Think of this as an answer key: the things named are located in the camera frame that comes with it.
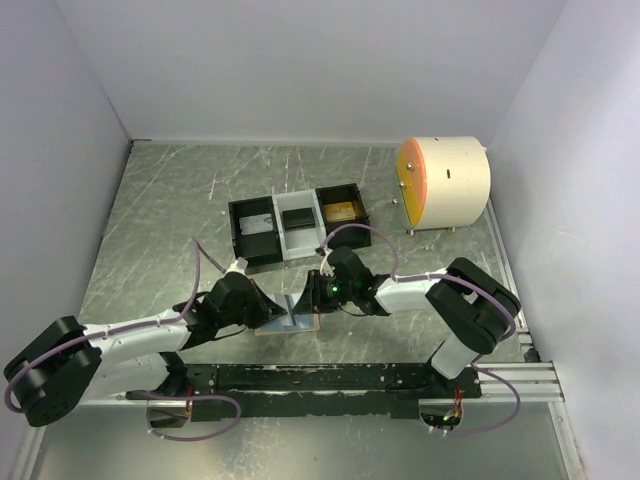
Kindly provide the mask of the three-compartment black white tray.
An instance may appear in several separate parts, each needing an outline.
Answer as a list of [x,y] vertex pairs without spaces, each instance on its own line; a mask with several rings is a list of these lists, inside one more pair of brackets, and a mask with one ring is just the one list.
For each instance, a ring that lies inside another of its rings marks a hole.
[[228,209],[234,255],[254,271],[314,256],[343,225],[370,224],[355,183],[233,201]]

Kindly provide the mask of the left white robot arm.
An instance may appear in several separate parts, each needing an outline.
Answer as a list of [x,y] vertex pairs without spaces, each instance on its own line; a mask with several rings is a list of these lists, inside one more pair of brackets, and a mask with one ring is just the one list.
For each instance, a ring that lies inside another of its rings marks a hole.
[[39,427],[112,394],[173,399],[188,389],[180,352],[219,340],[226,327],[257,329],[287,313],[252,279],[228,273],[146,318],[97,325],[62,317],[6,365],[5,404]]

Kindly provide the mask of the tan leather card holder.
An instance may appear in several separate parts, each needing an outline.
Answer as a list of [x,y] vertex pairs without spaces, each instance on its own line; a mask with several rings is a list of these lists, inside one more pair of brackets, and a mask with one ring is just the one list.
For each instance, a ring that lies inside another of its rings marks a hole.
[[318,314],[293,313],[293,307],[301,299],[301,296],[301,293],[269,294],[268,298],[280,307],[283,307],[287,313],[256,329],[255,335],[269,336],[317,331],[320,328],[320,317]]

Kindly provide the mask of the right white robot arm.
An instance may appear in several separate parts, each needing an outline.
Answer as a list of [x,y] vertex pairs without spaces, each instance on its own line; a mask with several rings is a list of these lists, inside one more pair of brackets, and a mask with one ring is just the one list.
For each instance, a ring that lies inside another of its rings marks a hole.
[[297,315],[328,314],[347,303],[365,316],[390,316],[433,308],[450,330],[427,362],[426,390],[443,398],[455,390],[467,365],[491,354],[516,331],[519,299],[469,259],[459,257],[435,272],[374,274],[348,247],[325,256],[308,272]]

